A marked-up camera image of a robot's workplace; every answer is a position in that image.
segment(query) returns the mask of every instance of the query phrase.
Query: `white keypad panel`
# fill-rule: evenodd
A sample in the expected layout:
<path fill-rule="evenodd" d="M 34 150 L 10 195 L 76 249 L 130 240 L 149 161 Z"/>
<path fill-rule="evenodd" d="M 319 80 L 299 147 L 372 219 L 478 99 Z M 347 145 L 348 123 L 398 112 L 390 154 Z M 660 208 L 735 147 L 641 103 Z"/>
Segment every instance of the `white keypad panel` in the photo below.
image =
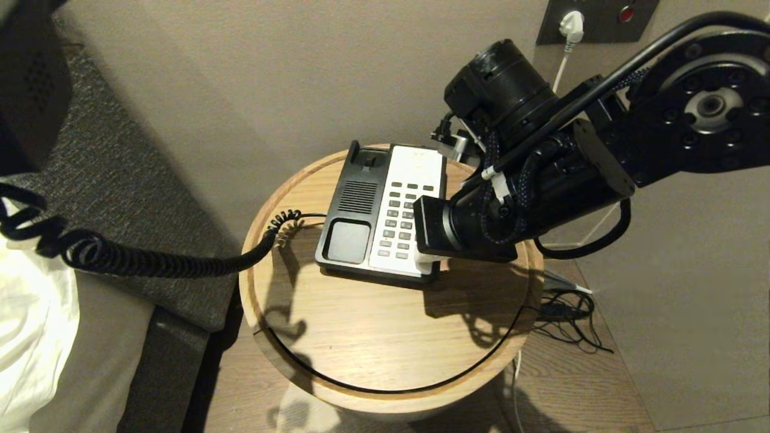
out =
<path fill-rule="evenodd" d="M 369 266 L 411 274 L 430 274 L 431 263 L 416 263 L 414 201 L 438 197 L 444 158 L 436 150 L 395 146 L 377 216 Z"/>

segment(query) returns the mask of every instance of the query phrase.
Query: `robotic arm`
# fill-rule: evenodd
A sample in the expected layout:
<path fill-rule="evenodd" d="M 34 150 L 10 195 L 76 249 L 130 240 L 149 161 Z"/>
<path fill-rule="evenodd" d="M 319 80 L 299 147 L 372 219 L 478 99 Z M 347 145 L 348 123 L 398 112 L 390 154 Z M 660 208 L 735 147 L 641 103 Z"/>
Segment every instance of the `robotic arm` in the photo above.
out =
<path fill-rule="evenodd" d="M 642 68 L 711 25 L 736 30 L 683 42 Z M 625 87 L 628 108 L 616 93 Z M 506 262 L 515 243 L 535 239 L 546 256 L 582 257 L 622 236 L 637 187 L 679 171 L 770 164 L 770 25 L 731 12 L 700 15 L 561 99 L 505 39 L 463 67 L 444 100 L 451 111 L 431 138 L 448 157 L 478 165 L 449 200 L 415 203 L 420 252 Z M 575 119 L 582 112 L 588 120 Z M 457 134 L 453 118 L 464 128 Z M 537 240 L 618 201 L 620 222 L 594 243 L 564 251 Z"/>

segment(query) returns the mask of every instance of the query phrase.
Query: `wall socket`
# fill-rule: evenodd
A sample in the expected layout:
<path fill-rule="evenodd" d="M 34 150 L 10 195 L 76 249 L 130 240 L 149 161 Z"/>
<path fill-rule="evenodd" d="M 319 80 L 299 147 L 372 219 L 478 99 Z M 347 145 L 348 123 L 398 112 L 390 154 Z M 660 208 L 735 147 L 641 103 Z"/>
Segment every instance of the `wall socket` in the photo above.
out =
<path fill-rule="evenodd" d="M 580 11 L 585 17 L 583 43 L 637 42 L 660 0 L 550 0 L 537 45 L 564 44 L 561 19 Z"/>

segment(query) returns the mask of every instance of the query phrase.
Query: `electrical outlet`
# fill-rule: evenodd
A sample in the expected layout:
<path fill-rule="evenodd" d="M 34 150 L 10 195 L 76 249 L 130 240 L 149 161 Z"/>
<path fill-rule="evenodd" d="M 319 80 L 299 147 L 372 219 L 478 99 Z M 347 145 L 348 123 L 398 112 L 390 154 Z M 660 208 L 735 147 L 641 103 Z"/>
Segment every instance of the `electrical outlet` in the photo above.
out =
<path fill-rule="evenodd" d="M 564 44 L 561 19 L 580 11 L 585 17 L 583 43 L 636 42 L 660 0 L 550 0 L 537 45 Z"/>

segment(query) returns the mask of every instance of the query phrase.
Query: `white cord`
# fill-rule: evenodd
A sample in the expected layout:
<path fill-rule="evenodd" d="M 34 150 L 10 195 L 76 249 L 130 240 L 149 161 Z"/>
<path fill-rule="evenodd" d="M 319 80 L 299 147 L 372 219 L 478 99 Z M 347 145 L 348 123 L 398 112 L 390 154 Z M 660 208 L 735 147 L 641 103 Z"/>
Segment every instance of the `white cord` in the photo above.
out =
<path fill-rule="evenodd" d="M 572 11 L 567 13 L 559 23 L 559 32 L 567 41 L 564 45 L 564 57 L 561 58 L 559 72 L 556 72 L 556 79 L 553 85 L 554 93 L 559 89 L 559 82 L 561 82 L 561 76 L 567 67 L 567 60 L 570 58 L 572 49 L 583 39 L 583 21 L 585 21 L 583 14 L 578 11 Z"/>
<path fill-rule="evenodd" d="M 585 294 L 590 294 L 590 295 L 594 294 L 593 290 L 583 287 L 580 284 L 577 284 L 575 282 L 569 281 L 567 278 L 564 278 L 559 274 L 554 274 L 549 270 L 545 270 L 545 276 L 549 278 L 553 278 L 556 281 L 561 281 L 562 283 L 567 284 L 568 286 L 572 287 L 574 290 L 577 290 L 579 292 L 583 292 Z"/>
<path fill-rule="evenodd" d="M 556 79 L 554 80 L 554 88 L 553 91 L 556 93 L 556 91 L 559 89 L 559 82 L 561 81 L 561 76 L 564 74 L 564 68 L 567 66 L 567 60 L 570 58 L 569 52 L 564 52 L 564 57 L 561 58 L 561 65 L 559 65 L 559 72 L 556 72 Z"/>
<path fill-rule="evenodd" d="M 519 376 L 519 367 L 521 366 L 521 351 L 519 351 L 517 358 L 518 359 L 515 362 L 512 362 L 512 365 L 514 366 L 514 378 L 511 380 L 511 394 L 513 395 L 516 427 L 519 429 L 518 433 L 524 433 L 524 427 L 521 427 L 521 420 L 519 419 L 519 408 L 516 406 L 516 378 Z"/>
<path fill-rule="evenodd" d="M 582 245 L 585 245 L 585 244 L 588 242 L 588 240 L 589 240 L 589 239 L 590 239 L 592 236 L 594 236 L 594 233 L 596 233 L 596 232 L 597 232 L 597 230 L 599 230 L 599 227 L 601 227 L 602 225 L 604 225 L 604 222 L 607 220 L 607 218 L 609 218 L 609 217 L 610 217 L 610 215 L 611 215 L 611 214 L 612 214 L 612 213 L 613 213 L 613 212 L 614 212 L 614 211 L 615 211 L 617 208 L 618 208 L 618 203 L 616 203 L 616 204 L 612 205 L 612 208 L 610 208 L 610 210 L 608 210 L 608 211 L 607 211 L 607 213 L 606 213 L 606 214 L 605 214 L 605 215 L 604 215 L 604 216 L 601 218 L 601 220 L 599 220 L 599 222 L 598 222 L 598 223 L 596 223 L 596 225 L 594 226 L 594 228 L 592 228 L 592 229 L 591 229 L 591 231 L 590 231 L 590 232 L 588 232 L 588 234 L 587 234 L 587 235 L 585 235 L 585 237 L 584 237 L 583 239 L 581 239 L 581 241 L 580 241 L 580 242 L 578 242 L 578 243 L 579 243 L 581 246 L 582 246 Z"/>
<path fill-rule="evenodd" d="M 514 379 L 519 378 L 519 370 L 521 370 L 521 351 L 516 355 L 516 369 L 514 370 Z"/>

